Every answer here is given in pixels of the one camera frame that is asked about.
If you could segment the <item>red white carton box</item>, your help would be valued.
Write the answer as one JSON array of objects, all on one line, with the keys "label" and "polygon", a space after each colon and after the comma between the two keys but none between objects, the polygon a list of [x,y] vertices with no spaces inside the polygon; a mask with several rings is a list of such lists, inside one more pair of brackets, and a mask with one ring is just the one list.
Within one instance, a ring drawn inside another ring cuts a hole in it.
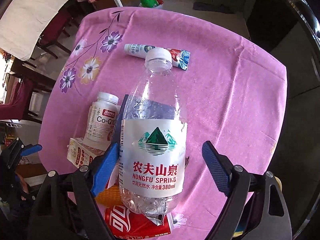
[{"label": "red white carton box", "polygon": [[[105,153],[103,150],[92,148],[84,144],[83,138],[71,138],[68,145],[67,159],[76,167],[89,165],[95,157]],[[105,186],[106,189],[118,184],[119,161],[113,166],[110,178]]]}]

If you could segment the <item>clear water bottle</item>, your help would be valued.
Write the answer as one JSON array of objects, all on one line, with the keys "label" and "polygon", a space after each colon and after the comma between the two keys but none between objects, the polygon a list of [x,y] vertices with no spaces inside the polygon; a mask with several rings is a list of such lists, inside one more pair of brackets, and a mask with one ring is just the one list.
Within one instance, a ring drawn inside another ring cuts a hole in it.
[{"label": "clear water bottle", "polygon": [[[174,120],[129,119],[121,122],[119,189],[122,202],[132,212],[171,212],[183,190],[187,114],[178,96],[172,63],[153,59],[129,95],[175,107]],[[126,103],[124,114],[137,114]]]}]

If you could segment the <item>white supplement bottle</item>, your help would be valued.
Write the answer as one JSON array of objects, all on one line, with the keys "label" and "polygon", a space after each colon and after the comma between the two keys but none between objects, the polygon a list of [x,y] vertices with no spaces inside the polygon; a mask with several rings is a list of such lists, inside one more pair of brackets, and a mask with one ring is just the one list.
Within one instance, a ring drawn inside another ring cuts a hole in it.
[{"label": "white supplement bottle", "polygon": [[103,151],[108,148],[119,111],[118,100],[113,94],[98,93],[97,100],[89,109],[85,145]]}]

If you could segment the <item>red soda can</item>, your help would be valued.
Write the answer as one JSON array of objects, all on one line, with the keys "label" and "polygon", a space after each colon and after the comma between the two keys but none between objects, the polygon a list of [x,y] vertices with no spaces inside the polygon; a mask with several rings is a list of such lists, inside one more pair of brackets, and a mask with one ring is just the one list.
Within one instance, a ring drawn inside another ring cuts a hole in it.
[{"label": "red soda can", "polygon": [[164,216],[162,225],[156,225],[144,215],[135,214],[122,205],[107,208],[104,220],[114,237],[119,239],[161,237],[171,234],[174,228],[171,214]]}]

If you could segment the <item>blue cardboard box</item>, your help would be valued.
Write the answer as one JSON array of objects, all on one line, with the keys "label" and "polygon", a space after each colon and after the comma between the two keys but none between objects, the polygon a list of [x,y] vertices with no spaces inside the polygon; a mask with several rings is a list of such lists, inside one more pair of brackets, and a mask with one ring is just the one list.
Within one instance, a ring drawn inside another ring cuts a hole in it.
[{"label": "blue cardboard box", "polygon": [[[124,114],[125,106],[128,101],[129,103],[133,104],[133,109],[138,111],[137,114]],[[129,119],[139,119],[140,117],[144,117],[147,119],[174,120],[175,107],[152,100],[143,100],[137,96],[125,94],[118,117],[116,119],[116,125],[114,127],[111,144],[113,142],[118,142],[120,145],[120,129],[121,122],[125,119],[124,116],[128,117]]]}]

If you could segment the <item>silver wrapper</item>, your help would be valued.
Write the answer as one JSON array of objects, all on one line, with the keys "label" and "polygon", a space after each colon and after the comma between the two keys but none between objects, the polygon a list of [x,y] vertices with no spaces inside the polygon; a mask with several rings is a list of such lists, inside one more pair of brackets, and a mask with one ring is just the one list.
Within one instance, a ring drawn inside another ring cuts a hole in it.
[{"label": "silver wrapper", "polygon": [[150,211],[145,214],[146,218],[152,221],[156,226],[164,225],[165,213],[158,211]]}]

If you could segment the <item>white blue tube pouch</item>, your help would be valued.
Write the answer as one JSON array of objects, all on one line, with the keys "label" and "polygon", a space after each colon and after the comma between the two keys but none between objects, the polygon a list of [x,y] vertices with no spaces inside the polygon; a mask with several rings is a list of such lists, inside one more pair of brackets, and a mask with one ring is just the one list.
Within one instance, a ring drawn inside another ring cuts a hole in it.
[{"label": "white blue tube pouch", "polygon": [[173,67],[187,71],[190,61],[190,52],[187,50],[160,48],[144,44],[125,44],[124,52],[127,55],[145,59],[163,59],[172,63]]}]

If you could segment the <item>orange bumpy mat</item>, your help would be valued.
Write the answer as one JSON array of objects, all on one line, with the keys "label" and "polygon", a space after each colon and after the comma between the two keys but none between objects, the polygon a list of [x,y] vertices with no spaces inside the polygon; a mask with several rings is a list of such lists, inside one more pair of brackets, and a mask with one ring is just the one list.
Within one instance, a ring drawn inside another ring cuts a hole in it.
[{"label": "orange bumpy mat", "polygon": [[121,196],[119,192],[119,186],[113,185],[109,189],[104,189],[103,192],[99,193],[96,198],[96,202],[105,207],[113,207],[115,205],[121,205]]}]

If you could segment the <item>dark wooden chair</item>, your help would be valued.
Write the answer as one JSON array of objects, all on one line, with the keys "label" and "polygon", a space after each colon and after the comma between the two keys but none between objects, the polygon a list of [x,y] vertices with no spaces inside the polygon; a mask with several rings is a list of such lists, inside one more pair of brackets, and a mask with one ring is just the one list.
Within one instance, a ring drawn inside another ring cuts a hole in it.
[{"label": "dark wooden chair", "polygon": [[[70,37],[69,33],[67,33],[67,31],[65,30],[66,26],[71,24],[75,25],[76,27],[79,26],[79,23],[75,20],[75,16],[77,16],[77,14],[71,7],[60,9],[40,35],[39,40],[36,42],[36,46],[47,54],[52,55],[55,59],[57,59],[58,56],[49,49],[50,46],[57,46],[57,48],[60,48],[65,53],[71,54],[71,51],[64,45],[62,45],[58,41],[58,38],[61,34]],[[33,92],[36,92],[38,90],[51,92],[55,81],[53,81],[53,79],[49,77],[33,71],[26,65],[29,65],[33,68],[36,67],[34,64],[28,61],[21,61],[19,59],[14,59],[13,65],[11,67],[11,70],[14,72],[14,77],[21,78],[23,81],[30,81],[33,85],[31,89],[27,90],[27,101],[23,110],[22,119],[41,124],[42,121],[37,119],[37,114],[29,110],[31,96]]]}]

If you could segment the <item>white hanging cloth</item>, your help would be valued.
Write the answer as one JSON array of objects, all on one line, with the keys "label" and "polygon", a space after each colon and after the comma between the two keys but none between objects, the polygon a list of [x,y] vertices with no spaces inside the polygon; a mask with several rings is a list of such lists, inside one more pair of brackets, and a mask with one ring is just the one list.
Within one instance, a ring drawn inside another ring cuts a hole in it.
[{"label": "white hanging cloth", "polygon": [[1,17],[1,48],[14,57],[30,59],[36,43],[68,0],[12,0]]}]

